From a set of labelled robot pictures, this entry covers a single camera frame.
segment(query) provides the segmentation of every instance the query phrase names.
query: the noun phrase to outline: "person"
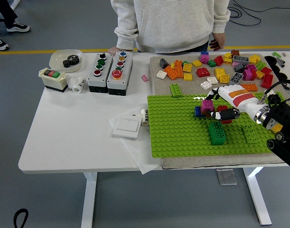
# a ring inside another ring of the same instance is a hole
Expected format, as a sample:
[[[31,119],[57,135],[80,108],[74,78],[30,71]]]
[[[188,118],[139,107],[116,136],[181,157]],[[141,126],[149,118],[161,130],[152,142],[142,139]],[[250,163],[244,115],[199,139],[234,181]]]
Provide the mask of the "person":
[[[8,32],[29,32],[30,26],[20,24],[16,21],[18,17],[14,10],[12,10],[7,0],[0,0],[0,13],[5,19],[4,24],[7,28]],[[9,48],[8,44],[6,44],[0,38],[0,51],[7,50]]]
[[[229,0],[111,0],[118,16],[117,45],[108,50],[176,53],[224,48]]]

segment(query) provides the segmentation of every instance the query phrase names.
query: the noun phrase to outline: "hand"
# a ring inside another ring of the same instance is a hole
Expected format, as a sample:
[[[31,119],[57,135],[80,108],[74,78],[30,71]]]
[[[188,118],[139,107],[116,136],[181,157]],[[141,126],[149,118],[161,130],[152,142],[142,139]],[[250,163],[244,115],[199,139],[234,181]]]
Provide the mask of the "hand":
[[[117,51],[120,51],[120,49],[117,48],[117,47],[112,47],[112,48],[108,49],[108,53],[111,54],[111,55],[113,55],[113,56],[116,55],[116,52]]]
[[[213,33],[213,40],[210,42],[210,48],[219,51],[224,48],[225,33]]]

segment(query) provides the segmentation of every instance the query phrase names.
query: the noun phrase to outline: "cable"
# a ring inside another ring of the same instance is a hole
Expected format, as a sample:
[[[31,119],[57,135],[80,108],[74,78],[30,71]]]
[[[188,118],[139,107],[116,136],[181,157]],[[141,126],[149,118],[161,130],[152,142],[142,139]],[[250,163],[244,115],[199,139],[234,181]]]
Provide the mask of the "cable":
[[[258,23],[256,23],[256,24],[251,24],[251,25],[240,24],[240,23],[237,23],[237,22],[235,22],[235,21],[230,20],[230,22],[232,22],[232,23],[234,23],[234,24],[237,24],[237,25],[242,25],[242,26],[255,26],[255,25],[259,25],[259,24],[261,23],[261,19],[260,19],[260,18],[255,17],[255,16],[249,14],[247,11],[245,11],[245,9],[247,9],[247,10],[249,10],[249,11],[253,11],[253,12],[265,12],[265,11],[268,11],[268,10],[271,10],[271,9],[290,9],[290,8],[273,7],[273,8],[269,8],[269,9],[265,9],[265,10],[253,10],[253,9],[249,9],[249,8],[246,8],[246,7],[242,6],[242,5],[240,5],[240,4],[237,3],[235,0],[233,0],[233,1],[235,2],[235,3],[234,3],[234,6],[238,6],[238,7],[239,7],[240,9],[242,9],[242,10],[243,10],[247,15],[249,15],[249,16],[252,17],[252,18],[255,18],[255,19],[259,20]],[[228,9],[229,11],[232,11],[232,12],[237,13],[237,16],[230,16],[231,18],[240,18],[240,17],[242,16],[242,12],[241,12],[239,9],[235,8],[235,7],[228,7],[227,9]]]

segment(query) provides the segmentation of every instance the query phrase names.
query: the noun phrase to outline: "table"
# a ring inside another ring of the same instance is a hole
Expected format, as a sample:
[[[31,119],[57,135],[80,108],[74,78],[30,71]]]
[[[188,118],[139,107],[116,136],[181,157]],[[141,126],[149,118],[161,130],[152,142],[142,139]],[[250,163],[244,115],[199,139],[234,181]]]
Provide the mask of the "table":
[[[271,55],[271,52],[257,53]],[[290,52],[286,54],[286,67],[281,71],[289,76]],[[83,56],[82,67],[70,73],[71,76],[86,78],[90,73],[95,54]],[[153,56],[157,54],[134,53],[134,67],[126,96],[91,93],[87,85],[81,94],[68,90],[60,93],[46,88],[43,91],[19,160],[19,168],[24,173],[83,172],[87,184],[82,228],[92,227],[97,173],[139,170],[120,140],[112,135],[108,120],[136,105],[147,103],[151,85],[143,82],[141,75],[149,74],[149,59]],[[271,224],[255,177],[262,166],[231,166],[235,167],[246,167],[244,172],[260,222],[262,225]]]

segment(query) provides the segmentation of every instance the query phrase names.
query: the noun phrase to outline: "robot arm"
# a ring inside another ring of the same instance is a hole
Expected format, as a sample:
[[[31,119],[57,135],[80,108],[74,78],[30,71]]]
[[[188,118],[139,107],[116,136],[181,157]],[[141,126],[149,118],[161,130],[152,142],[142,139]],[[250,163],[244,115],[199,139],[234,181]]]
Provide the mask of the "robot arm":
[[[206,99],[221,97],[233,106],[231,111],[210,112],[210,115],[218,120],[235,119],[239,117],[240,112],[245,112],[254,122],[262,124],[268,130],[280,123],[282,129],[276,133],[275,139],[267,141],[267,147],[290,166],[290,106],[286,104],[290,98],[281,102],[278,95],[268,96],[270,90],[282,83],[290,84],[290,80],[272,85],[260,101],[240,85],[215,88],[209,92]]]

